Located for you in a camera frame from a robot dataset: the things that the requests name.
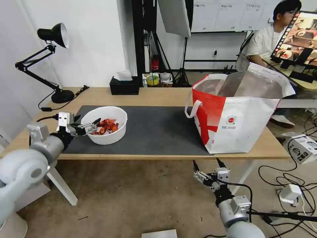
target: white bowl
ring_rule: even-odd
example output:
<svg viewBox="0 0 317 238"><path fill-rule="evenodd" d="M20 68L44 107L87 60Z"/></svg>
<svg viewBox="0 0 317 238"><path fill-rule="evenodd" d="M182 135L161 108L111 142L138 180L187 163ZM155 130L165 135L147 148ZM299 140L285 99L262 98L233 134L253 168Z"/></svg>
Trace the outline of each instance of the white bowl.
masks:
<svg viewBox="0 0 317 238"><path fill-rule="evenodd" d="M96 108L88 112L81 120L81 124L91 123L98 118L104 119L116 119L115 123L119 123L118 130L111 134L104 135L88 135L89 138L100 145L113 144L119 141L125 134L126 122L128 119L127 113L115 106L105 106Z"/></svg>

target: black tissue box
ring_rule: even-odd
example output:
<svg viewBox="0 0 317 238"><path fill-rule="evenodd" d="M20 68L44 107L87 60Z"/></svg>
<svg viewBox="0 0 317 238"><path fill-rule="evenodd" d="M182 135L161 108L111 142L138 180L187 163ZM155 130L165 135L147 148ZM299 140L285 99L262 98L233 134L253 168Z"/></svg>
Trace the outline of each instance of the black tissue box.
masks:
<svg viewBox="0 0 317 238"><path fill-rule="evenodd" d="M112 77L110 90L112 95L139 95L138 77L132 76L132 81L119 81Z"/></svg>

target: shopping bag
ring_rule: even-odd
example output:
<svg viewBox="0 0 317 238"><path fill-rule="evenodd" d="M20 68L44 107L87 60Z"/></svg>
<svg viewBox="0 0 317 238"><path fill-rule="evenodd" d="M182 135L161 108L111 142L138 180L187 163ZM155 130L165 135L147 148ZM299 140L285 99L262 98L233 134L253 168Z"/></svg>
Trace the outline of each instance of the shopping bag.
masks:
<svg viewBox="0 0 317 238"><path fill-rule="evenodd" d="M188 104L193 94L193 108ZM209 74L192 86L185 115L211 154L249 152L278 103L295 91L282 74L251 63L231 75Z"/></svg>

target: man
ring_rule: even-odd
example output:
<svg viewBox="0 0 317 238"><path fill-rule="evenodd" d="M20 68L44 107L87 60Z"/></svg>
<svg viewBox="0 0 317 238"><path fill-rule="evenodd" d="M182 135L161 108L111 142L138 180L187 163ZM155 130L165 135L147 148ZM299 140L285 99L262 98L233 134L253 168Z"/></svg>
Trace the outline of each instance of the man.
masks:
<svg viewBox="0 0 317 238"><path fill-rule="evenodd" d="M253 62L263 67L267 64L262 61L263 58L270 57L279 42L285 27L287 27L295 12L301 9L300 0L283 0L281 1L273 13L274 23L259 31L257 31L250 42L244 47L237 60L236 69L238 71L247 70L249 63ZM294 123L290 122L285 116L283 109L277 109L271 117L271 122L284 128L293 128Z"/></svg>

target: wooden table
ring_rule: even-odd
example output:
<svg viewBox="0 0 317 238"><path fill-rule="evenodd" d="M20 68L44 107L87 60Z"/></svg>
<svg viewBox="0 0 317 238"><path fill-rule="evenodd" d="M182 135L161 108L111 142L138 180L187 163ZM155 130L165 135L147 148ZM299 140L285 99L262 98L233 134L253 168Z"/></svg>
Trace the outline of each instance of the wooden table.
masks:
<svg viewBox="0 0 317 238"><path fill-rule="evenodd" d="M290 74L292 73L294 66L289 66L288 69L282 69L281 68L281 63L277 64L273 61L271 61L270 58L265 58L263 59L264 62L266 62L267 64L271 64L272 66L269 67L273 70L276 70L277 72L280 72L282 74L284 74L286 77L288 77L288 79L290 80L291 83L293 83L296 86L299 86L302 90L304 91L315 91L317 94L317 81L314 81L313 83L308 83L305 81L301 81L295 78L291 78ZM278 105L278 108L317 108L317 99L315 97L315 93L312 92L312 94L314 94L314 98L309 98L309 99L282 99L281 102Z"/></svg>
<svg viewBox="0 0 317 238"><path fill-rule="evenodd" d="M317 90L317 81L313 81L313 83L308 83L305 81L301 81L295 78L290 78L290 74L294 70L294 66L291 65L288 67L288 69L283 69L281 68L281 64L277 64L273 62L270 58L264 59L264 61L268 64L272 64L272 67L277 70L278 72L283 73L285 76L287 76L292 82L296 83L298 86L300 86L304 90L312 91L312 90Z"/></svg>
<svg viewBox="0 0 317 238"><path fill-rule="evenodd" d="M67 88L73 92L77 92L79 88ZM113 96L110 88L90 88L83 92L74 101L69 103L60 111L69 111L77 113L82 105L113 105L113 106L184 106L186 98L191 88L140 88L139 95ZM50 102L48 107L57 108L58 105ZM43 118L55 115L59 111L41 112L37 118ZM47 124L50 132L54 132L57 128L57 121L48 119L43 121ZM2 156L12 150L28 148L29 134L25 129L15 140L6 148ZM61 154L59 159L72 160L103 160L103 159L242 159L246 160L244 169L241 173L238 183L243 183L252 169L256 166L258 160L262 159L289 159L290 156L282 145L277 141L268 128L265 128L259 140L249 153L238 154L218 154L207 156L184 156L184 155L107 155L107 154ZM68 201L75 205L77 198L61 178L55 168L52 168L48 173L49 178L55 183Z"/></svg>

